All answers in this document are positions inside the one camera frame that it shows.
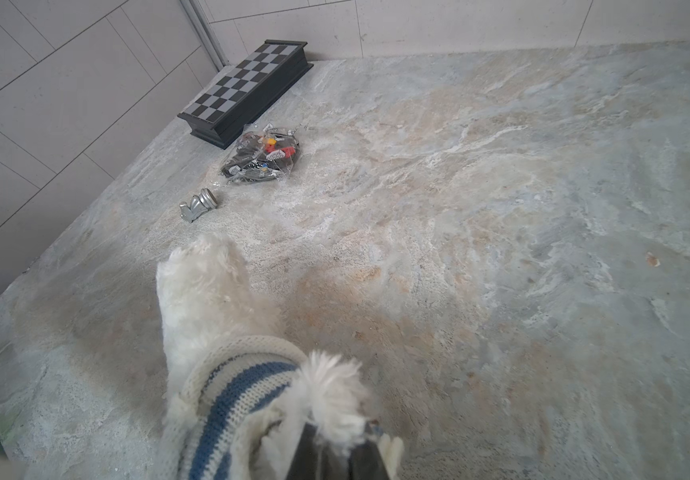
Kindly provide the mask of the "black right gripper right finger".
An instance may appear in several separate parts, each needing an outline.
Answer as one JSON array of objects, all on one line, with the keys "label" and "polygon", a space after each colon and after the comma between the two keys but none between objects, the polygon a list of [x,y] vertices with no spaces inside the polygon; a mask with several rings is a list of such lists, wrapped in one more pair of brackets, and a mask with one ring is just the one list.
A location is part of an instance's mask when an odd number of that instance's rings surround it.
[{"label": "black right gripper right finger", "polygon": [[349,458],[349,480],[389,480],[388,470],[376,443],[355,447]]}]

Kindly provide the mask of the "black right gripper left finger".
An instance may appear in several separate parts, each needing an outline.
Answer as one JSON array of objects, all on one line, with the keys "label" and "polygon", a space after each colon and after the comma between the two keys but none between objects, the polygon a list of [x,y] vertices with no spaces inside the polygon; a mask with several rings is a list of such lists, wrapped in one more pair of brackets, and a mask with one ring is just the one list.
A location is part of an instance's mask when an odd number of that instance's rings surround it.
[{"label": "black right gripper left finger", "polygon": [[328,475],[327,447],[317,428],[306,423],[291,461],[286,480],[325,480]]}]

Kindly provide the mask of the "blue white striped shirt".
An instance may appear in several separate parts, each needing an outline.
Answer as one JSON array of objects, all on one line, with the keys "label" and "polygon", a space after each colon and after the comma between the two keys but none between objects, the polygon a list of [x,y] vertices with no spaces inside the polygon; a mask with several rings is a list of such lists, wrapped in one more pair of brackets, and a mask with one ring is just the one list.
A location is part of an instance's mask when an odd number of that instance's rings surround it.
[{"label": "blue white striped shirt", "polygon": [[305,359],[279,337],[217,342],[169,402],[152,477],[249,479],[252,454],[282,417],[273,402]]}]

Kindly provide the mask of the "white teddy bear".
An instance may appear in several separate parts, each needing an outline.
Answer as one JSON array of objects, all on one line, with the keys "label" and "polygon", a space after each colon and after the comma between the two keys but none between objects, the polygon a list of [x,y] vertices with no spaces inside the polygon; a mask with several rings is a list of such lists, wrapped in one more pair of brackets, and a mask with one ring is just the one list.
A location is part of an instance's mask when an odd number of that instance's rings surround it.
[{"label": "white teddy bear", "polygon": [[[159,263],[156,286],[168,369],[166,413],[217,342],[253,335],[285,339],[277,313],[252,290],[246,261],[226,237],[205,234],[174,250]],[[327,447],[326,479],[348,479],[351,452],[363,443],[378,445],[390,479],[397,478],[404,443],[383,432],[373,416],[360,363],[325,351],[303,353],[291,384],[273,402],[282,417],[252,454],[249,479],[286,479],[306,423]]]}]

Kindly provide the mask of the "small silver chess piece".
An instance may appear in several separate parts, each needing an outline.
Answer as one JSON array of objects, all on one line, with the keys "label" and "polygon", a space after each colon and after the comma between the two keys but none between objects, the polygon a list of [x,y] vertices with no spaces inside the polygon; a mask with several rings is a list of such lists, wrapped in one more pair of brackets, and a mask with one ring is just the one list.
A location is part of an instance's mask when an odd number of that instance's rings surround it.
[{"label": "small silver chess piece", "polygon": [[217,209],[218,199],[214,192],[209,188],[202,188],[190,200],[179,205],[181,218],[189,223],[193,223],[205,213]]}]

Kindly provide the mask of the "clear bag of toy bricks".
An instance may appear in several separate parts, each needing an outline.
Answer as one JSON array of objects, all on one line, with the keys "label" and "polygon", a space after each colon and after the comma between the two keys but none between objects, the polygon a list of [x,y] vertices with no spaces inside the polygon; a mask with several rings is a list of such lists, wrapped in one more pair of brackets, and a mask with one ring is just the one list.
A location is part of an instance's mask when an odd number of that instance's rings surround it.
[{"label": "clear bag of toy bricks", "polygon": [[301,153],[295,130],[246,125],[221,167],[228,182],[267,182],[290,174]]}]

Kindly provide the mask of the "folded black white chessboard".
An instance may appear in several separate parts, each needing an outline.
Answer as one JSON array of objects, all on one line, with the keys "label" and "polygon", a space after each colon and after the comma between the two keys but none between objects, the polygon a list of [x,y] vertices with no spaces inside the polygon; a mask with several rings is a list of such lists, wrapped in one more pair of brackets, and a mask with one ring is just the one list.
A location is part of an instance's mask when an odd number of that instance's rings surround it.
[{"label": "folded black white chessboard", "polygon": [[230,68],[178,117],[191,134],[221,149],[229,147],[312,67],[303,41],[267,40]]}]

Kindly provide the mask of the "aluminium corner post left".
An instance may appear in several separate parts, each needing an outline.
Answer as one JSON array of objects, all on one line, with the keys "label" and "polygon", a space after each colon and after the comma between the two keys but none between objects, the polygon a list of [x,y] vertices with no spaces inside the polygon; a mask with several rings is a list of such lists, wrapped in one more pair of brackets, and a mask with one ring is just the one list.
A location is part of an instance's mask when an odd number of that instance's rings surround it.
[{"label": "aluminium corner post left", "polygon": [[220,49],[219,43],[210,28],[202,3],[199,0],[180,0],[186,16],[189,18],[200,42],[217,71],[226,66],[226,59]]}]

